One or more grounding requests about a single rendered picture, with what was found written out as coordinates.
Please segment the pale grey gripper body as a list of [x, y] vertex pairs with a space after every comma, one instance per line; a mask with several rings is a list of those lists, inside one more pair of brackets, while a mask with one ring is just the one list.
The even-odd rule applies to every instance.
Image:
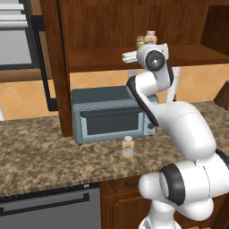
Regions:
[[123, 59], [123, 62], [126, 64], [135, 63], [138, 61], [137, 52], [131, 51], [131, 52], [123, 53], [122, 59]]

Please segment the yellow-green shaker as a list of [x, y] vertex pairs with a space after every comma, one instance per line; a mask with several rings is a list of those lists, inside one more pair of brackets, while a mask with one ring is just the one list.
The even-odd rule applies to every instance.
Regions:
[[145, 45], [145, 39], [143, 36], [138, 36], [137, 41], [136, 41], [136, 46], [137, 48], [141, 48], [142, 46]]

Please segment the orange condiment bottle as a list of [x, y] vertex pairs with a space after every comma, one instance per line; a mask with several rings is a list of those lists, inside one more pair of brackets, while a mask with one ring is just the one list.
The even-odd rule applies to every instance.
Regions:
[[157, 43], [157, 36], [154, 30], [148, 30], [146, 36], [144, 37], [146, 44], [156, 44]]
[[133, 157], [134, 154], [134, 141], [132, 136], [125, 136], [122, 142], [122, 155], [126, 158]]

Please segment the wooden cabinet door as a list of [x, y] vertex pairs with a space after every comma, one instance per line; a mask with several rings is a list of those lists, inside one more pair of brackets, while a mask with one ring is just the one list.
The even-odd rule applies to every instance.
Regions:
[[68, 67], [65, 60], [60, 0], [40, 0], [57, 108], [64, 137], [71, 137], [72, 110]]

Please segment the blue-grey toaster oven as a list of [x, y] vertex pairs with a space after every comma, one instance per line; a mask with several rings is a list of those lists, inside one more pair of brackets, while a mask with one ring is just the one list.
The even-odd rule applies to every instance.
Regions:
[[157, 131], [125, 86], [73, 89], [72, 121], [79, 145], [152, 136]]

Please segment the wooden drawer front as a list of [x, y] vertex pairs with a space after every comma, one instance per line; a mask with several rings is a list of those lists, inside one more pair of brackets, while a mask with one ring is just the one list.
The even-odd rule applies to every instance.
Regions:
[[125, 192], [125, 191], [135, 191], [138, 189], [138, 186], [125, 187], [125, 181], [136, 182], [140, 179], [140, 176], [132, 176], [121, 179], [115, 179], [111, 181], [111, 188], [116, 192]]

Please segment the wooden base cupboard door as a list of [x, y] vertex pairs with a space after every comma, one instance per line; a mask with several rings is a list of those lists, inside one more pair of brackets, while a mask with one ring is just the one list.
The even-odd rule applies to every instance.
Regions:
[[129, 192], [101, 198], [101, 229], [138, 229], [151, 201]]

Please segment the grey dishwasher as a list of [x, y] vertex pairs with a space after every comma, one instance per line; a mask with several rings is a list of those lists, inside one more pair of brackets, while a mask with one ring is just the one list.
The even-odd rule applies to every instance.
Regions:
[[0, 229], [101, 229], [98, 182], [0, 197], [0, 207], [9, 211], [80, 199], [86, 192], [88, 202], [0, 216]]

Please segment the open wooden wall cabinet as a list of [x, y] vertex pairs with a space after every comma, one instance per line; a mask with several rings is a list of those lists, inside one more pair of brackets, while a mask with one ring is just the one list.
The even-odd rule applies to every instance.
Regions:
[[70, 72], [138, 68], [122, 54], [154, 30], [172, 66], [229, 64], [229, 0], [60, 0]]

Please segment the stainless steel wall oven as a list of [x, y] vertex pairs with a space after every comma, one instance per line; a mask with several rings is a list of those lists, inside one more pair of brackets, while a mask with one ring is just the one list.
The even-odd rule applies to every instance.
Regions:
[[42, 80], [47, 108], [54, 112], [51, 77], [39, 0], [0, 0], [0, 82]]

